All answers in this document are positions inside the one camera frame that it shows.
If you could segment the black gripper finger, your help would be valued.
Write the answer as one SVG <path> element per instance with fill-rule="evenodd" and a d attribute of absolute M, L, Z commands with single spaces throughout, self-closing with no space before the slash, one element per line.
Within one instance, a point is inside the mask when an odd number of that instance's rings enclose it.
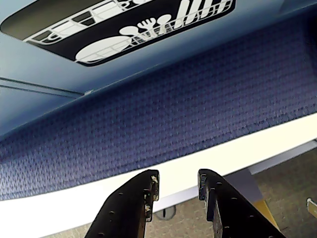
<path fill-rule="evenodd" d="M 109 195 L 85 237 L 143 238 L 158 200 L 159 171 L 145 170 Z"/>
<path fill-rule="evenodd" d="M 215 238 L 285 238 L 224 177 L 210 169 L 198 171 L 199 200 L 205 202 L 207 221 Z"/>

